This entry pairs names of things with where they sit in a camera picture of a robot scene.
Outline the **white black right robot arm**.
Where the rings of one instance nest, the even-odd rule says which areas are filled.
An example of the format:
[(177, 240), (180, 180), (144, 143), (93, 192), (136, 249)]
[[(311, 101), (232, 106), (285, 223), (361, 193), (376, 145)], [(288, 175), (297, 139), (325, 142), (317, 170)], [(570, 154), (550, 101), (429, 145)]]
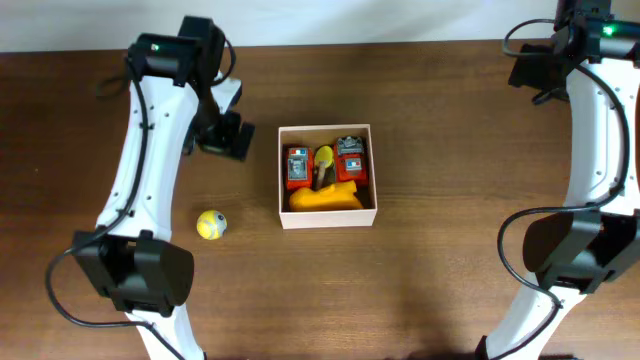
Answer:
[(559, 207), (527, 210), (525, 272), (505, 318), (478, 359), (537, 359), (567, 314), (639, 259), (639, 26), (602, 0), (561, 1), (548, 45), (514, 55), (514, 87), (535, 102), (558, 99), (572, 114), (571, 166)]

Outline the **orange toy fish figure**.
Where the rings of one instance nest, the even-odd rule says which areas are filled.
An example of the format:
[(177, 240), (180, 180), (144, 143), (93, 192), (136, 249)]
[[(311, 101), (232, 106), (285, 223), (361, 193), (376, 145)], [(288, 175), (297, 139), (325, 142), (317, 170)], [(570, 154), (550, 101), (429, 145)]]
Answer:
[(362, 210), (356, 193), (354, 181), (334, 183), (317, 191), (301, 188), (290, 196), (289, 206), (294, 212)]

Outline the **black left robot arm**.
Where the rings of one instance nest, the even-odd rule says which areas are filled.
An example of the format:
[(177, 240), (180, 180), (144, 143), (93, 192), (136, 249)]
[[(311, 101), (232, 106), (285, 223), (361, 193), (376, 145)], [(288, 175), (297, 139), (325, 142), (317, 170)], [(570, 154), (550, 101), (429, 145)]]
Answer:
[(255, 133), (234, 106), (242, 84), (222, 72), (232, 45), (210, 18), (186, 16), (175, 36), (141, 34), (124, 59), (130, 91), (125, 143), (109, 199), (66, 255), (139, 330), (152, 359), (203, 359), (186, 302), (191, 252), (171, 242), (179, 164), (194, 149), (242, 161)]

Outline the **red toy car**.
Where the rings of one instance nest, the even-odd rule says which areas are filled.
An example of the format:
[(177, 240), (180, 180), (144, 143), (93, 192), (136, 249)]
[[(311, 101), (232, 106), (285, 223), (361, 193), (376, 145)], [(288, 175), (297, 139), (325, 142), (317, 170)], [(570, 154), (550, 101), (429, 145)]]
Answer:
[(294, 191), (310, 188), (313, 183), (313, 151), (308, 147), (291, 147), (286, 156), (286, 188)]

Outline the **red toy fire truck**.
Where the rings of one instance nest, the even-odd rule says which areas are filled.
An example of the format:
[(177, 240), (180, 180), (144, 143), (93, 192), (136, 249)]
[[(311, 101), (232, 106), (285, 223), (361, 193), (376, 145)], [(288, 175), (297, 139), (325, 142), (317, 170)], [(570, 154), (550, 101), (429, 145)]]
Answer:
[(334, 144), (336, 179), (338, 182), (354, 181), (357, 186), (369, 184), (367, 155), (361, 137), (340, 137)]

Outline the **yellow grey toy ball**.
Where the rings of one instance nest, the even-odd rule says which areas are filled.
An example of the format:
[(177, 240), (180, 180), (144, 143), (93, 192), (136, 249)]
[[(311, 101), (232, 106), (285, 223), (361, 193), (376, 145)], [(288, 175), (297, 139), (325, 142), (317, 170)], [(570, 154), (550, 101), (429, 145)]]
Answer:
[(216, 210), (203, 212), (197, 219), (196, 230), (198, 234), (206, 240), (216, 240), (221, 238), (227, 230), (226, 217)]

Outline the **yellow wooden rattle drum toy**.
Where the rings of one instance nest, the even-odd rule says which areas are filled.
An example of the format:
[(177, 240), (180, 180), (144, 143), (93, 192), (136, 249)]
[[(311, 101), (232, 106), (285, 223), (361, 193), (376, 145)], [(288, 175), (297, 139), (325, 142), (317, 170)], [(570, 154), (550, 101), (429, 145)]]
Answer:
[(317, 149), (314, 157), (314, 168), (316, 169), (314, 189), (316, 191), (323, 187), (327, 171), (333, 165), (333, 158), (334, 152), (331, 146), (324, 145)]

